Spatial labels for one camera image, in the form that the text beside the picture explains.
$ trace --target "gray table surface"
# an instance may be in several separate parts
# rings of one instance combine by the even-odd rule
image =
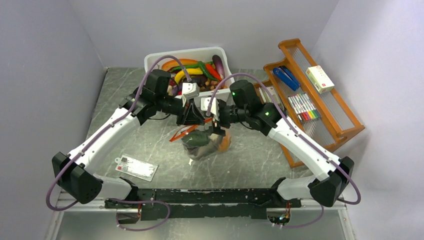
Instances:
[[[232,69],[247,72],[260,80],[267,79],[263,70]],[[111,67],[101,88],[88,136],[91,136],[112,115],[121,100],[139,85],[143,68]],[[159,112],[155,118],[165,115]],[[227,152],[189,164],[180,141],[169,142],[179,129],[176,117],[148,120],[117,144],[96,171],[107,177],[125,177],[140,188],[268,188],[278,178],[300,178],[312,173],[306,167],[291,169],[279,144],[258,131],[232,124],[231,146]],[[158,164],[151,182],[115,170],[114,159],[122,154]]]

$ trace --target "green chili pepper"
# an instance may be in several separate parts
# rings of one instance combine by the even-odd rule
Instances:
[[[214,76],[212,76],[212,74],[208,71],[208,69],[206,68],[205,64],[202,61],[198,62],[199,68],[200,70],[203,72],[204,75],[206,75],[206,77],[212,81],[215,82],[219,82],[218,79],[216,79]]]
[[[197,69],[199,67],[199,64],[192,64],[192,65],[185,65],[184,66],[186,69]],[[181,71],[181,66],[176,66],[171,68],[168,72],[173,73],[173,72],[179,72]]]

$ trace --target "red chili pepper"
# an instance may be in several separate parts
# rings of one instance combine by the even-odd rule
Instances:
[[[222,80],[220,74],[215,70],[215,68],[210,65],[209,63],[205,63],[204,64],[206,66],[207,71],[216,79],[218,79],[219,81]]]

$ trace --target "black bracket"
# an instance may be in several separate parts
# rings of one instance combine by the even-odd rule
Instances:
[[[140,200],[157,200],[169,204],[170,218],[223,218],[251,217],[268,219],[268,208],[285,208],[287,200],[277,193],[280,178],[272,188],[213,188],[213,189],[148,189],[138,190]],[[300,208],[299,199],[291,199],[292,208]],[[105,202],[107,209],[138,208],[138,204],[125,205]],[[141,206],[141,220],[156,220],[166,216],[168,209],[161,204]]]
[[[54,155],[51,160],[54,176],[69,163],[70,159],[61,152]],[[79,203],[87,204],[100,193],[102,181],[84,170],[84,166],[73,162],[57,182],[67,193],[74,197]]]
[[[348,156],[340,159],[340,167],[349,175],[352,175],[354,169],[354,161]],[[348,185],[348,180],[346,177],[336,169],[334,172],[328,173],[327,177],[323,181],[315,179],[313,182],[309,183],[308,188],[310,195],[315,201],[325,207],[332,207],[334,203],[342,194],[343,190]]]

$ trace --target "colored marker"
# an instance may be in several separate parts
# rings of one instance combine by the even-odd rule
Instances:
[[[311,117],[306,113],[307,112],[307,110],[306,110],[306,108],[303,106],[303,104],[299,101],[299,96],[298,95],[295,95],[294,96],[294,100],[297,102],[297,104],[299,104],[299,106],[300,106],[300,109],[302,110],[302,115],[303,115],[303,117],[306,119],[306,120],[310,120],[311,119]]]
[[[288,102],[290,103],[291,107],[293,108],[294,112],[296,113],[297,117],[299,118],[299,120],[303,121],[303,119],[300,115],[300,111],[299,111],[298,107],[296,106],[296,104],[293,102],[292,97],[289,96],[287,99],[288,99]]]
[[[317,111],[317,109],[312,105],[311,101],[308,100],[308,94],[303,94],[302,98],[305,100],[306,104],[309,106],[310,109],[312,109],[313,114],[315,115],[315,118],[320,117],[320,113]]]
[[[309,108],[308,104],[305,102],[305,100],[302,98],[302,94],[298,95],[299,102],[304,106],[304,108],[307,110],[307,114],[309,115],[310,119],[315,119],[314,113],[312,112],[312,109]]]
[[[306,94],[306,93],[302,93],[302,94],[299,95],[300,99],[305,104],[306,109],[308,110],[308,112],[312,115],[312,119],[318,118],[318,116],[314,113],[314,109],[312,109],[312,107],[309,104],[309,102],[306,101],[304,94]]]
[[[309,96],[306,94],[305,95],[306,99],[309,101],[310,105],[313,107],[313,109],[315,110],[316,114],[318,114],[318,117],[321,117],[320,112],[317,110],[317,108],[315,107],[314,102],[309,98]]]

